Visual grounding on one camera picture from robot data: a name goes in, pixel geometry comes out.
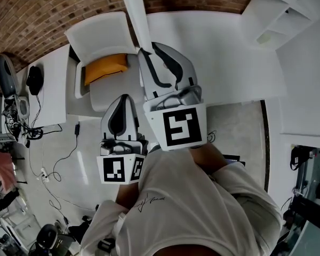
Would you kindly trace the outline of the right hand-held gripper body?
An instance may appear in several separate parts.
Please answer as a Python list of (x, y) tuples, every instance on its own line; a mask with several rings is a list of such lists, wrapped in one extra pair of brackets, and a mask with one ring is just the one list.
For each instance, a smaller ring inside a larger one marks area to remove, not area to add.
[(206, 105), (198, 85), (146, 101), (143, 109), (163, 151), (199, 147), (207, 142)]

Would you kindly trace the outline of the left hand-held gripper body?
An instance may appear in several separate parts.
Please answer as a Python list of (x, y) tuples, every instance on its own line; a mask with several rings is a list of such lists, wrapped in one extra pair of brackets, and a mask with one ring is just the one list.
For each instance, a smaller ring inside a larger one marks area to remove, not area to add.
[(139, 182), (147, 156), (147, 140), (102, 140), (97, 164), (103, 184), (128, 185)]

